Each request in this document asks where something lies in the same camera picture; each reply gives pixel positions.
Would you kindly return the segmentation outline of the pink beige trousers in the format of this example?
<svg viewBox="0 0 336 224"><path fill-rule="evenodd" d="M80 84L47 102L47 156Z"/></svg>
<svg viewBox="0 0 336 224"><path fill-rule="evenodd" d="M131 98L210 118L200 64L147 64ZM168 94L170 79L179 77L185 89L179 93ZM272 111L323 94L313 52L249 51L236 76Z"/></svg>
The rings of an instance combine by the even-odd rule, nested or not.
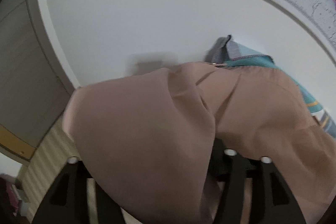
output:
<svg viewBox="0 0 336 224"><path fill-rule="evenodd" d="M142 223L208 223L215 139L270 157L308 223L335 198L335 140L279 69L186 63L77 89L63 116L98 184Z"/></svg>

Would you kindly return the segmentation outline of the grey wooden wardrobe door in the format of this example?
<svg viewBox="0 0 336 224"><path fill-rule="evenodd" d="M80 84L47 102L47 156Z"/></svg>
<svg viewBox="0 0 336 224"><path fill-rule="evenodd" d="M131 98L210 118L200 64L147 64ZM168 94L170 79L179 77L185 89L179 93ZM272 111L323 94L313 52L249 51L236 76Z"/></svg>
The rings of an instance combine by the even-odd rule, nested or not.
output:
<svg viewBox="0 0 336 224"><path fill-rule="evenodd" d="M26 165L73 90L38 0L1 0L1 153Z"/></svg>

